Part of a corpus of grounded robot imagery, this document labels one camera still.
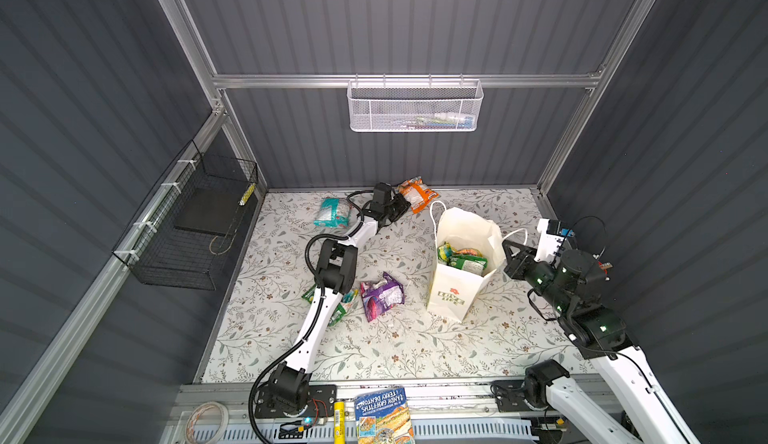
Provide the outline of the white paper bag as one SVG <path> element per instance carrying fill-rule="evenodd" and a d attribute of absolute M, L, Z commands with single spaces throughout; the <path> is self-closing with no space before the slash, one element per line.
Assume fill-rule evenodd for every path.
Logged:
<path fill-rule="evenodd" d="M 504 234 L 499 226 L 474 213 L 440 201 L 430 205 L 433 225 L 433 272 L 426 309 L 446 320 L 461 322 L 475 298 L 506 262 L 503 242 L 521 234 L 528 243 L 528 231 L 514 229 Z"/>

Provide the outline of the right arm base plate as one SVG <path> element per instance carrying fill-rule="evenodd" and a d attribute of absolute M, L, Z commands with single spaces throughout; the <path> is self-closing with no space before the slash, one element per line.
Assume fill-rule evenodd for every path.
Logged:
<path fill-rule="evenodd" d="M 551 408 L 546 392 L 555 384 L 566 384 L 565 378 L 557 380 L 527 376 L 523 379 L 495 380 L 490 391 L 500 412 L 545 411 Z"/>

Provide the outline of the blue paperback book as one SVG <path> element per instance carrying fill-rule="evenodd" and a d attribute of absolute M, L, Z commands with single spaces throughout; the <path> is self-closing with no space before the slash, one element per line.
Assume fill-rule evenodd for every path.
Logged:
<path fill-rule="evenodd" d="M 405 388 L 385 388 L 354 400 L 359 444 L 413 444 L 415 432 Z"/>

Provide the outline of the red pen cup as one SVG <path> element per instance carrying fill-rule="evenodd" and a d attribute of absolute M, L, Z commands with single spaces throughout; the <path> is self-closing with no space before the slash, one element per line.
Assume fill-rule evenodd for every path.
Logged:
<path fill-rule="evenodd" d="M 595 257 L 596 265 L 599 269 L 601 269 L 603 272 L 607 272 L 609 269 L 613 267 L 613 265 L 610 262 L 603 263 L 598 256 Z"/>

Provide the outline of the purple snack packet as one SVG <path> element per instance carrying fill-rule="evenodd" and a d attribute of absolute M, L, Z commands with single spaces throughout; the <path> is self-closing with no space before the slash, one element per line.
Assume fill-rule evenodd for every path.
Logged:
<path fill-rule="evenodd" d="M 378 281 L 361 281 L 359 288 L 368 322 L 376 320 L 392 308 L 405 303 L 403 284 L 387 272 L 383 272 Z"/>

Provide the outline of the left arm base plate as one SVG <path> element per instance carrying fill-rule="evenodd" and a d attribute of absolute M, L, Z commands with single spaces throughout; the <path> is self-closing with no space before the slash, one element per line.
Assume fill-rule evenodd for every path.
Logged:
<path fill-rule="evenodd" d="M 299 406 L 294 408 L 285 399 L 261 384 L 256 393 L 253 413 L 259 419 L 332 417 L 337 398 L 337 386 L 332 384 L 311 384 L 308 395 L 299 398 Z"/>

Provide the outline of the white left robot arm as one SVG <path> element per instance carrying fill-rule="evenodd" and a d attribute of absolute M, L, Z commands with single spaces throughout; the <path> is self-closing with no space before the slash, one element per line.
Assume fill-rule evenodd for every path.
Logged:
<path fill-rule="evenodd" d="M 304 258 L 314 284 L 310 310 L 294 344 L 256 378 L 247 400 L 250 412 L 256 410 L 259 400 L 291 415 L 307 405 L 319 345 L 333 312 L 353 288 L 359 252 L 410 208 L 389 184 L 378 183 L 368 193 L 372 196 L 368 202 L 353 206 L 357 221 L 350 230 L 342 235 L 319 234 L 307 243 Z"/>

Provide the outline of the green Fox's candy bag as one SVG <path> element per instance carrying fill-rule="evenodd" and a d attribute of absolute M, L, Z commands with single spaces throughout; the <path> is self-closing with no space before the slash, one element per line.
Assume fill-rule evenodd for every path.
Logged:
<path fill-rule="evenodd" d="M 445 265 L 448 265 L 451 262 L 455 253 L 455 249 L 448 242 L 443 243 L 436 251 L 438 261 Z"/>

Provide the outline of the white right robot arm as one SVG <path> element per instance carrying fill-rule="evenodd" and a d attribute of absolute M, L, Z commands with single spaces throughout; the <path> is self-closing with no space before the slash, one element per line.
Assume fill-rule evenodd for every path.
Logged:
<path fill-rule="evenodd" d="M 519 393 L 529 408 L 559 412 L 591 443 L 697 442 L 625 322 L 590 295 L 607 277 L 597 258 L 568 249 L 552 264 L 523 244 L 505 241 L 503 249 L 505 274 L 527 282 L 531 293 L 552 307 L 554 322 L 598 371 L 634 428 L 616 421 L 553 360 L 527 368 Z"/>

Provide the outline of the green snack packet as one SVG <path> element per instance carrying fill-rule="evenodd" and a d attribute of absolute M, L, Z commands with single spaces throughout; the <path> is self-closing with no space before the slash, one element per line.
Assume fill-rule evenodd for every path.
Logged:
<path fill-rule="evenodd" d="M 347 316 L 350 313 L 351 309 L 355 305 L 355 301 L 358 295 L 359 295 L 359 290 L 352 289 L 341 299 L 340 303 L 336 306 L 336 309 L 334 310 L 333 314 L 329 319 L 329 322 L 328 322 L 329 327 L 336 325 L 339 321 L 341 321 L 345 316 Z M 308 303 L 312 303 L 314 299 L 314 290 L 308 289 L 302 295 L 302 299 Z"/>
<path fill-rule="evenodd" d="M 485 273 L 488 260 L 479 251 L 474 249 L 455 251 L 454 258 L 448 264 L 449 267 L 477 276 L 482 276 Z"/>

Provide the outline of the orange snack packet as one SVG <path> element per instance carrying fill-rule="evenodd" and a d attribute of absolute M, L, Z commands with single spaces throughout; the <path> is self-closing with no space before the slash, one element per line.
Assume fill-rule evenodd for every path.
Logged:
<path fill-rule="evenodd" d="M 410 204 L 414 214 L 419 214 L 436 201 L 440 195 L 427 186 L 421 177 L 412 178 L 397 186 L 397 192 Z"/>

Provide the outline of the teal snack packet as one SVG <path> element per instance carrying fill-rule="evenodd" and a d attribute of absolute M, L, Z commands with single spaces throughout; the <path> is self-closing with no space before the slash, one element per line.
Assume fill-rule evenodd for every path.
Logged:
<path fill-rule="evenodd" d="M 345 198 L 324 198 L 314 218 L 314 225 L 324 228 L 347 228 L 351 206 Z"/>

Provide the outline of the yellow marker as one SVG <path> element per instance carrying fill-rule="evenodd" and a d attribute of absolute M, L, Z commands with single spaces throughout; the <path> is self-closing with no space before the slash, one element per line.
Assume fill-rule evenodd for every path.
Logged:
<path fill-rule="evenodd" d="M 345 404 L 343 401 L 334 403 L 334 444 L 346 443 Z"/>

